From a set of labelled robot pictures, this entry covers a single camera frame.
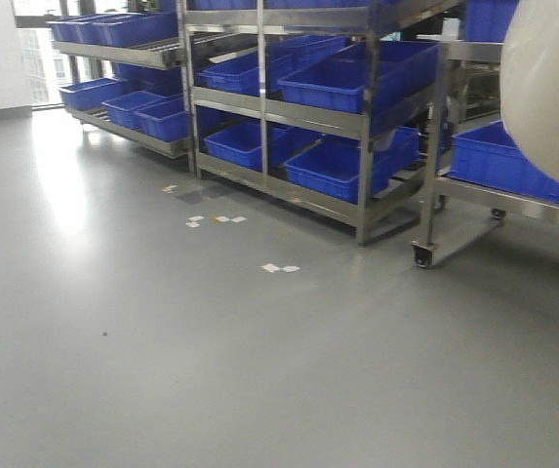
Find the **sticker on floor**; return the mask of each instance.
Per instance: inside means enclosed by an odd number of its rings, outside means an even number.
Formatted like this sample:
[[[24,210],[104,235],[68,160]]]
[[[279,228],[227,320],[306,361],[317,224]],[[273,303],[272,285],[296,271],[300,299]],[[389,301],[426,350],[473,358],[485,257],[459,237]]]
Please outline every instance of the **sticker on floor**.
[[[167,185],[166,187],[162,187],[162,191],[164,193],[175,193],[175,189],[178,188],[176,185]]]
[[[266,270],[268,273],[276,273],[277,271],[283,271],[284,273],[295,273],[300,270],[297,266],[284,266],[283,268],[275,265],[274,263],[266,263],[261,266],[262,269]]]
[[[189,217],[188,222],[185,225],[188,226],[188,227],[196,228],[196,227],[201,226],[200,221],[203,221],[204,219],[205,219],[205,217],[201,216],[201,215]],[[217,223],[220,223],[220,224],[225,224],[227,222],[233,222],[235,224],[239,224],[239,223],[244,222],[246,220],[247,219],[243,216],[236,216],[234,218],[227,217],[227,216],[217,216],[217,217],[212,218],[213,222],[217,222]]]

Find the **white paper scrap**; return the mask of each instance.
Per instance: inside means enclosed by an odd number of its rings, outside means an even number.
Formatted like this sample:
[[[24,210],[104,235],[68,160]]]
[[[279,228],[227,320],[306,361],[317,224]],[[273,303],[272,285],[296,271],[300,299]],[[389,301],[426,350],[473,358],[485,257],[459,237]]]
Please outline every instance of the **white paper scrap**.
[[[281,270],[281,268],[279,268],[277,265],[274,265],[272,263],[266,263],[262,268],[266,270],[268,273],[274,273],[275,271]]]

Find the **shelf leg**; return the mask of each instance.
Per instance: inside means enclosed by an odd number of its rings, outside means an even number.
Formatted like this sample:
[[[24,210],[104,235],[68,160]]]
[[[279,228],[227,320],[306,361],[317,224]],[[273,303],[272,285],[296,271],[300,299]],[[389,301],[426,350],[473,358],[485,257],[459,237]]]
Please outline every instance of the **shelf leg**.
[[[414,249],[417,253],[423,250],[433,251],[436,247],[433,244],[433,224],[436,213],[436,203],[441,203],[441,199],[434,191],[434,181],[439,170],[442,129],[445,122],[446,100],[448,95],[448,80],[448,46],[441,43],[439,45],[439,56],[437,62],[437,79],[435,82],[435,92],[433,97],[433,112],[428,132],[428,154],[426,157],[424,175],[419,238],[413,242]]]

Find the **white round object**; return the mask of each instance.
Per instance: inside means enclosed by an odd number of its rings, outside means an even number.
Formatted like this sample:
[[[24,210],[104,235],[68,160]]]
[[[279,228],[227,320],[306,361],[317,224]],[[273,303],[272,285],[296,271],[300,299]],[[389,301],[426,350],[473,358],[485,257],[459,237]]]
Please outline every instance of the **white round object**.
[[[559,0],[521,0],[502,51],[502,120],[522,152],[559,180]]]

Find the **shelf rack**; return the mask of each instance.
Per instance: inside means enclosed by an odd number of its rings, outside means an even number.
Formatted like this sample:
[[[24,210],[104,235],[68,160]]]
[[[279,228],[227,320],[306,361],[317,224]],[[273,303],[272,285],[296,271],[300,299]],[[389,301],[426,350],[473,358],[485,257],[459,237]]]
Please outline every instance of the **shelf rack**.
[[[254,45],[254,42],[255,41],[252,41],[250,36],[244,34],[223,32],[200,34],[194,38],[193,45],[199,57],[204,59],[228,53],[233,50],[234,47],[251,47]],[[181,66],[182,75],[184,77],[186,76],[186,48],[179,37],[129,48],[54,41],[53,48],[70,56],[110,60],[118,63],[145,66],[160,70]],[[189,102],[187,99],[185,100],[186,109],[189,109]],[[189,137],[178,141],[166,142],[152,136],[147,136],[142,132],[113,124],[107,118],[107,112],[103,108],[84,112],[70,107],[66,107],[65,109],[82,123],[91,124],[107,132],[124,137],[170,159],[176,159],[180,156],[187,155],[188,166],[191,171],[195,171],[196,166],[194,155],[192,151],[190,151],[191,144]]]
[[[282,35],[326,34],[363,36],[368,45],[369,83],[364,93],[364,109],[372,109],[375,94],[376,73],[379,62],[380,38],[411,24],[439,14],[462,0],[405,0],[400,4],[382,7],[371,0],[369,7],[327,8],[327,9],[265,9],[258,2],[255,10],[193,11],[187,9],[187,1],[179,0],[183,35],[186,40],[187,83],[189,86],[193,146],[199,176],[203,172],[219,175],[279,199],[307,208],[318,214],[338,220],[356,228],[359,245],[365,245],[384,232],[380,221],[400,207],[408,198],[416,194],[423,181],[423,169],[396,183],[372,198],[372,167],[374,150],[383,150],[391,141],[395,128],[424,111],[430,104],[433,87],[427,87],[417,94],[405,98],[398,105],[382,115],[372,115],[366,110],[362,114],[352,114],[292,104],[269,97],[266,92],[265,54],[260,53],[260,96],[244,96],[194,86],[196,56],[194,38],[198,33],[241,33],[257,36],[258,50],[265,51],[269,40]],[[262,171],[256,172],[215,158],[202,151],[202,136],[196,125],[196,107],[212,107],[253,117],[260,120],[262,142]],[[301,127],[328,135],[349,137],[361,142],[359,201],[351,204],[308,190],[288,182],[268,168],[268,123]]]
[[[102,130],[106,130],[111,134],[126,138],[147,149],[166,156],[169,159],[179,158],[179,156],[187,154],[190,149],[189,137],[167,142],[154,138],[153,136],[145,135],[142,132],[114,124],[110,122],[107,110],[104,107],[86,111],[73,109],[71,107],[65,107],[64,109],[82,124],[90,124]]]
[[[449,64],[460,61],[499,63],[502,44],[451,42],[442,43],[439,47],[433,119],[429,131],[431,138],[428,144],[426,160],[421,226],[419,238],[412,243],[415,262],[420,268],[432,266],[436,253],[438,258],[443,258],[458,250],[459,247],[467,245],[467,239],[457,239],[456,233],[447,233],[448,238],[444,235],[438,239],[437,243],[434,242],[436,205],[438,201],[442,202],[445,197],[452,197],[492,209],[491,219],[481,229],[481,234],[489,232],[493,227],[501,226],[507,212],[559,224],[559,204],[447,177],[452,154],[447,153],[443,155],[438,163],[440,159],[438,148],[440,147],[440,131],[445,121],[446,102],[449,100],[452,88]]]

